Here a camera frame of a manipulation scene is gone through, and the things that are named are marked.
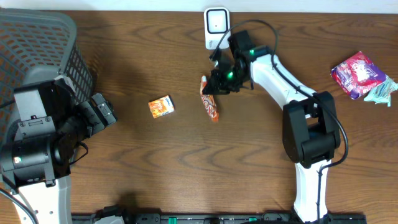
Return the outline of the orange chocolate bar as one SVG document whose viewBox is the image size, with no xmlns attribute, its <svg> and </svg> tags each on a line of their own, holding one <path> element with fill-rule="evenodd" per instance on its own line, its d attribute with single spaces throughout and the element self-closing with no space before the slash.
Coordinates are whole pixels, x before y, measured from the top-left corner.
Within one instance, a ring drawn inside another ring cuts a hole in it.
<svg viewBox="0 0 398 224">
<path fill-rule="evenodd" d="M 203 90 L 204 90 L 206 84 L 207 84 L 206 76 L 202 76 L 201 82 L 200 82 L 201 100 L 202 100 L 205 110 L 206 110 L 208 116 L 210 117 L 210 119 L 212 120 L 212 122 L 218 122 L 219 113 L 218 113 L 217 106 L 216 106 L 215 99 L 214 99 L 213 95 L 203 94 Z"/>
</svg>

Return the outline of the small orange snack packet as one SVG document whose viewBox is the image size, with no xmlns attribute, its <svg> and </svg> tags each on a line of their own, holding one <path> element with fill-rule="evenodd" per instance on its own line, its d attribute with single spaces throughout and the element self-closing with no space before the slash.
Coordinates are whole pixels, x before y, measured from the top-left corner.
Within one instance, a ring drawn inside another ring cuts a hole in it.
<svg viewBox="0 0 398 224">
<path fill-rule="evenodd" d="M 153 118 L 158 118 L 175 111 L 174 104 L 169 95 L 148 103 Z"/>
</svg>

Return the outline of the purple snack packet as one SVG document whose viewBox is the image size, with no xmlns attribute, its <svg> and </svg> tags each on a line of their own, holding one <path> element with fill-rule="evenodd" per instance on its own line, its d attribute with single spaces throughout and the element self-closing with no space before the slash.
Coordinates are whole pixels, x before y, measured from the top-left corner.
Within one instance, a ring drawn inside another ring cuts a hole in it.
<svg viewBox="0 0 398 224">
<path fill-rule="evenodd" d="M 331 77 L 356 100 L 386 81 L 387 75 L 362 51 L 331 69 Z"/>
</svg>

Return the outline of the teal white snack packet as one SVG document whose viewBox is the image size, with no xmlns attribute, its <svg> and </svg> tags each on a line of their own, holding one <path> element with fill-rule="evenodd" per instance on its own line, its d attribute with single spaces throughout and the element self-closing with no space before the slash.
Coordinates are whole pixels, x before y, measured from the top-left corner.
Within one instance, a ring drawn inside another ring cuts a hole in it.
<svg viewBox="0 0 398 224">
<path fill-rule="evenodd" d="M 373 101 L 375 104 L 386 104 L 388 107 L 391 106 L 391 93 L 397 90 L 397 83 L 386 77 L 386 80 L 369 91 L 368 95 L 364 98 L 364 101 Z"/>
</svg>

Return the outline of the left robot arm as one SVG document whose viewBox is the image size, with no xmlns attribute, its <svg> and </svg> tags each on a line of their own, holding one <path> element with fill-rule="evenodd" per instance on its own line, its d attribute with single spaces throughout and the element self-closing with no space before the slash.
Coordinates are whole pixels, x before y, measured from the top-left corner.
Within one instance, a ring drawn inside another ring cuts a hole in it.
<svg viewBox="0 0 398 224">
<path fill-rule="evenodd" d="M 22 86 L 14 101 L 19 119 L 13 140 L 1 148 L 1 194 L 21 223 L 71 223 L 75 149 L 117 121 L 113 106 L 100 93 L 77 102 L 64 78 Z"/>
</svg>

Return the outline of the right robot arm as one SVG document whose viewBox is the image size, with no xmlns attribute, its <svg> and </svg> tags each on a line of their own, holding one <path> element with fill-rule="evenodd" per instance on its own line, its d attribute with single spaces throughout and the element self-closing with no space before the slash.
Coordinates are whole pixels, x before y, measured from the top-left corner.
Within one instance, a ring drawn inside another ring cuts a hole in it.
<svg viewBox="0 0 398 224">
<path fill-rule="evenodd" d="M 326 223 L 327 173 L 342 134 L 332 95 L 298 81 L 273 49 L 256 46 L 245 30 L 225 34 L 210 48 L 215 67 L 202 93 L 227 95 L 246 81 L 268 92 L 282 110 L 282 144 L 295 164 L 294 214 L 301 223 Z"/>
</svg>

